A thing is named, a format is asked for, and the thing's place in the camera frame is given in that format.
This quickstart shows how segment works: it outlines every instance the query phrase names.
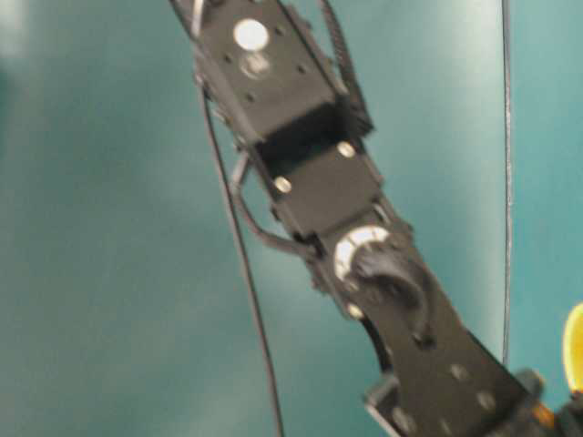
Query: wall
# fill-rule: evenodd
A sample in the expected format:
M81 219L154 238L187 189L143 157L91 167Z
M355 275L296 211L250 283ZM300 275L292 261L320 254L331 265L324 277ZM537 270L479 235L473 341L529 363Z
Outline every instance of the wall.
M549 405L568 396L561 336L583 300L583 56L575 0L510 1L514 148L511 369L536 368Z

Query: yellow object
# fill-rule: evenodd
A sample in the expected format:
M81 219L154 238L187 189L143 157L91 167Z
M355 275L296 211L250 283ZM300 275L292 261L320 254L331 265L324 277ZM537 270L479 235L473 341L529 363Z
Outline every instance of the yellow object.
M568 316L563 336L563 361L569 388L583 391L583 303Z
M540 403L532 412L541 425L549 429L555 428L555 414L545 405Z

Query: robotic arm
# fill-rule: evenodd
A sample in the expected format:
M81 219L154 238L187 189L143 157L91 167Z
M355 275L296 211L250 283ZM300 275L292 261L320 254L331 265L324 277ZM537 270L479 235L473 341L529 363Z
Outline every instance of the robotic arm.
M230 204L266 245L301 257L316 287L367 330L382 375L365 404L379 424L393 436L583 436L583 401L553 415L534 373L513 377L480 345L384 196L363 143L373 123L327 0L335 66L279 0L170 2L195 49L206 114L211 101L240 152ZM287 239L247 208L251 169Z

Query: black cable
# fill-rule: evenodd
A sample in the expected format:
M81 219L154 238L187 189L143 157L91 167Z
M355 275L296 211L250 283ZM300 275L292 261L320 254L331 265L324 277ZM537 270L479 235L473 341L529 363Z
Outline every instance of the black cable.
M212 125L212 120L210 117L209 100L207 93L204 89L204 85L199 85L199 101L200 107L204 115L204 122L207 129L207 135L209 136L210 144L212 145L212 152L215 160L215 167L217 173L220 177L220 189L222 191L223 200L225 201L225 209L227 210L227 216L229 218L230 229L233 233L235 239L235 245L237 246L237 251L239 252L241 261L241 270L243 278L247 283L247 291L249 293L249 301L251 304L251 312L253 315L253 321L255 323L255 328L259 334L261 343L261 352L263 354L263 363L265 364L265 370L267 372L267 378L270 389L271 396L271 408L273 410L273 419L275 420L275 426L277 430L277 436L283 437L283 419L281 417L281 407L280 400L277 392L277 382L275 380L275 370L273 369L273 361L271 360L271 353L269 343L267 341L267 335L265 333L265 327L263 325L263 317L261 316L261 307L259 303L259 298L257 296L257 291L255 290L255 285L253 283L253 277L251 274L251 266L249 263L249 257L247 256L247 250L245 249L245 243L240 232L240 225L235 214L235 208L233 206L233 199L229 191L229 181L227 180L227 174L225 172L225 166L220 154L219 144L217 143L217 137L215 135L214 127Z
M230 195L233 199L233 204L239 209L239 212L243 216L245 223L247 223L249 230L255 234L255 236L260 239L261 242L268 248L277 249L292 255L297 255L305 259L307 262L310 262L317 254L317 250L314 246L302 244L298 241L285 239L278 235L272 234L262 229L261 226L259 226L259 224L255 221L255 218L253 218L241 193L241 185L244 183L245 178L247 177L251 163L249 161L249 156L245 152L241 152L241 154L242 156L235 166L231 176Z
M505 90L505 134L506 134L506 275L504 287L504 339L502 342L502 362L508 365L508 346L510 344L510 288L512 279L512 245L513 245L513 169L512 169L512 99L510 71L510 4L502 0L502 37L504 43L504 90Z
M192 28L192 0L169 0L172 9L179 18L182 27L192 39L190 29Z
M352 104L356 105L352 110L356 110L355 116L360 122L361 135L364 136L373 129L373 121L371 120L371 116L366 108L363 91L358 85L358 80L356 79L356 71L354 69L353 60L350 56L350 51L348 50L348 45L344 38L342 27L340 26L340 22L338 21L330 2L328 0L319 0L318 3L332 40L332 49L340 69L340 75L348 89L349 95L352 99Z

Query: black wire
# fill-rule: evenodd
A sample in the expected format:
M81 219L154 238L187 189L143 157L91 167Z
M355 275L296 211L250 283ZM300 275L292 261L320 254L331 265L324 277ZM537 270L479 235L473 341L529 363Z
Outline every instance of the black wire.
M214 127L212 125L209 109L209 100L207 99L207 93L203 85L199 86L199 101L200 107L204 115L204 122L207 129L207 135L209 136L209 141L210 144L212 145L215 167L220 177L220 189L222 191L223 200L225 202L225 209L227 210L230 229L235 239L237 251L239 252L243 278L247 283L247 291L249 294L249 301L251 304L251 313L253 315L253 321L255 323L255 328L257 329L260 338L261 352L263 355L263 363L265 365L265 370L267 372L267 379L271 397L271 409L273 411L273 419L275 420L277 436L283 437L284 435L283 418L281 417L280 400L277 392L277 381L275 380L275 370L273 369L273 361L271 360L270 347L267 341L267 335L265 333L263 317L261 316L259 298L257 296L257 291L255 290L255 285L251 274L249 257L247 256L247 250L245 249L245 243L240 232L240 224L237 219L237 215L235 214L233 199L229 191L229 181L227 180L227 173L225 172L225 166L222 160L222 156L220 154L219 144L217 143L217 137L215 135Z
M192 1L188 0L169 0L172 9L178 17L180 23L190 38L190 29L192 28Z
M241 193L241 186L247 177L251 163L249 155L245 152L241 153L242 156L231 175L230 196L233 199L233 204L239 209L245 223L247 223L247 227L265 246L282 252L291 253L292 255L297 255L305 259L306 262L310 262L317 254L317 250L314 246L303 244L292 239L285 239L263 230L255 221L255 218L253 218L253 215L249 211L247 203Z
M505 119L506 119L506 275L504 287L504 339L502 342L502 362L508 365L508 346L510 344L510 289L512 279L512 100L510 71L510 4L502 0L502 36L504 43L504 89L505 89Z
M371 120L371 116L366 108L363 91L358 85L358 80L356 79L356 71L354 70L353 60L350 56L346 39L344 38L343 29L340 26L340 22L338 21L330 2L328 0L319 0L318 3L332 40L332 49L340 69L340 75L349 91L349 95L353 101L352 103L357 106L357 108L353 108L353 110L356 109L357 111L356 118L359 121L360 133L364 136L373 129L373 121Z

